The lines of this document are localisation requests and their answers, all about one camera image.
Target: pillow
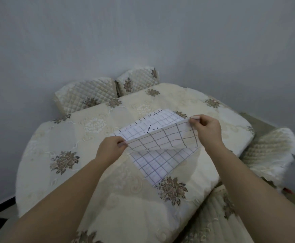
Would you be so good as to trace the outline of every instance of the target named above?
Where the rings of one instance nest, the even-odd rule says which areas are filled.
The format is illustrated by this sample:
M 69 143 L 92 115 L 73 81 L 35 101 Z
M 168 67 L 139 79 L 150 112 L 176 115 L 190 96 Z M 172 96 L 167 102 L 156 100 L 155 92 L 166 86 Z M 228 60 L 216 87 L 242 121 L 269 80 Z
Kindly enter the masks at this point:
M 66 115 L 117 98 L 114 80 L 107 77 L 71 82 L 55 92 L 54 101 Z
M 159 73 L 150 66 L 136 68 L 125 72 L 116 81 L 120 95 L 124 96 L 159 84 Z

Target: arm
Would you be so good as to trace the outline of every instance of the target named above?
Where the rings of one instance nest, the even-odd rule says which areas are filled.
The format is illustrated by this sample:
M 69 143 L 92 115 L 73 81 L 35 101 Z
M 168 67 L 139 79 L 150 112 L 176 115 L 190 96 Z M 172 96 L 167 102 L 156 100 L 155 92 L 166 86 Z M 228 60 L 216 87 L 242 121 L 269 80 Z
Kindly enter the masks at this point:
M 70 242 L 102 173 L 127 147 L 117 146 L 123 141 L 120 136 L 105 138 L 96 158 L 23 215 L 3 242 Z
M 295 242 L 295 205 L 258 178 L 222 142 L 217 119 L 190 119 L 255 242 Z

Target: sheet of paper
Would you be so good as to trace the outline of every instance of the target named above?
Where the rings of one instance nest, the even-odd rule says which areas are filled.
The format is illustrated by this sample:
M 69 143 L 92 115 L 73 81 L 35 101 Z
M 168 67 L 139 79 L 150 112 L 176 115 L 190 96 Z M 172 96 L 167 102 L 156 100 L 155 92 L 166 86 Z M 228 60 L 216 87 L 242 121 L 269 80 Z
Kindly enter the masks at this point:
M 126 140 L 133 163 L 152 185 L 201 146 L 188 119 L 169 109 L 151 112 L 113 135 Z

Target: forearm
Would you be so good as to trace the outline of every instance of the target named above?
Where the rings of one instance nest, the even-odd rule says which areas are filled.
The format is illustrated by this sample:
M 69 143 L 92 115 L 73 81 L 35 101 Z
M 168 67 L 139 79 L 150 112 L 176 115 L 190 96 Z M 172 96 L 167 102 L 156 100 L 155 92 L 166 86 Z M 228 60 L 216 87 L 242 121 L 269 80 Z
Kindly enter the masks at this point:
M 92 160 L 22 216 L 5 242 L 70 242 L 106 169 Z
M 255 242 L 295 241 L 295 206 L 224 145 L 206 150 Z

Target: quilted fabric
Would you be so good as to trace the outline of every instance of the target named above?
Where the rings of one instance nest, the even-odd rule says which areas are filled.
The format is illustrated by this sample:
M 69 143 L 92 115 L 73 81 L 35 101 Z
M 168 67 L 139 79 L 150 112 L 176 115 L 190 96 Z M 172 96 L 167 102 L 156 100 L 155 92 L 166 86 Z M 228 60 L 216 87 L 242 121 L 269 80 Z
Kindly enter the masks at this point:
M 118 77 L 116 81 L 119 85 L 120 95 L 124 96 L 159 84 L 159 73 L 154 67 L 147 66 L 129 70 Z
M 224 185 L 215 188 L 175 242 L 253 242 Z
M 251 142 L 240 159 L 259 177 L 282 183 L 283 175 L 295 159 L 295 135 L 288 128 L 279 128 Z
M 71 82 L 55 92 L 54 101 L 64 115 L 117 98 L 115 82 L 101 77 Z

